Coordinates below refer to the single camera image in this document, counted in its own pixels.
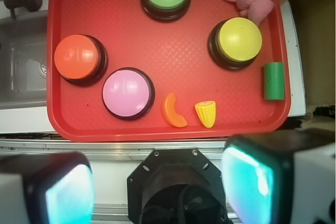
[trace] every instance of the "yellow corn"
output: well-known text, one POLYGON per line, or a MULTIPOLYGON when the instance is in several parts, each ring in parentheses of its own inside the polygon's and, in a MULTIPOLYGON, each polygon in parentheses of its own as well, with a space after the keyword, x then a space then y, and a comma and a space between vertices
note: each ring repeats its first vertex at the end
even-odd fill
POLYGON ((205 101, 195 104, 195 110, 199 120, 206 128, 214 126, 216 121, 216 102, 205 101))

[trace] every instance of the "green cylinder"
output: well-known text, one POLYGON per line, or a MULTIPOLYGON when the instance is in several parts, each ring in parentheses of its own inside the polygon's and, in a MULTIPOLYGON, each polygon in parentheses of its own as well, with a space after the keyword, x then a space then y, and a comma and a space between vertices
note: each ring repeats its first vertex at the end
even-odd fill
POLYGON ((271 62, 264 66, 265 100, 285 99, 285 83, 283 75, 284 64, 282 62, 271 62))

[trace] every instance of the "sink drain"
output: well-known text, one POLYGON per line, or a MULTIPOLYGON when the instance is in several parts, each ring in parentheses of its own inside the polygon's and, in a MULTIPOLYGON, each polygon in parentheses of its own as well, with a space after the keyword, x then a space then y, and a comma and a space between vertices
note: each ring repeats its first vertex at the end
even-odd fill
POLYGON ((40 69, 39 69, 39 74, 43 78, 47 77, 47 63, 46 59, 43 59, 42 62, 40 63, 40 69))

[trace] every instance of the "tray rim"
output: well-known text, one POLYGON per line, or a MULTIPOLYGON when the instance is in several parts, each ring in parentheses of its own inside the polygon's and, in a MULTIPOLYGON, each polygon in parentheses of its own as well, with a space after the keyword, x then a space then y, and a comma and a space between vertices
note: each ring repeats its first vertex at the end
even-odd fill
MULTIPOLYGON (((47 59, 52 58, 52 54, 55 51, 56 45, 53 44, 53 23, 55 12, 53 9, 53 3, 56 0, 49 0, 48 6, 48 25, 47 25, 47 59)), ((245 128, 241 128, 242 124, 233 124, 234 127, 230 127, 231 124, 225 124, 224 129, 204 129, 203 131, 187 131, 187 132, 179 132, 176 129, 175 132, 161 132, 161 133, 131 133, 131 134, 108 134, 108 135, 83 135, 83 134, 73 134, 71 132, 66 131, 62 126, 60 119, 57 118, 57 112, 53 109, 53 88, 52 87, 52 75, 53 75, 53 63, 51 60, 47 60, 47 68, 49 74, 47 75, 47 111, 49 120, 54 127, 54 129, 63 137, 72 140, 74 142, 139 142, 139 141, 191 141, 193 138, 206 138, 206 137, 214 137, 214 139, 218 137, 230 136, 236 134, 246 134, 246 133, 255 133, 255 132, 269 132, 276 130, 278 127, 282 125, 282 123, 287 118, 287 115, 290 110, 291 97, 290 97, 290 85, 289 85, 289 69, 288 69, 288 59, 287 59, 287 50, 285 44, 285 33, 284 27, 282 23, 281 11, 279 0, 273 0, 275 2, 275 17, 276 22, 278 24, 279 29, 277 29, 279 41, 279 48, 282 51, 282 62, 284 64, 284 76, 285 76, 285 100, 281 101, 284 103, 284 108, 281 111, 281 115, 277 117, 277 120, 267 124, 266 126, 259 127, 255 130, 256 123, 244 123, 245 128)))

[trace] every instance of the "orange button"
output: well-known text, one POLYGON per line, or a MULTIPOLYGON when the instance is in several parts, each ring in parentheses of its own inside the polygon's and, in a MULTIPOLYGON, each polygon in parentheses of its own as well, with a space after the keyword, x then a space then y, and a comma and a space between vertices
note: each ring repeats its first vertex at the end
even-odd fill
POLYGON ((54 61, 59 73, 68 79, 83 79, 96 69, 99 52, 85 35, 70 35, 56 47, 54 61))

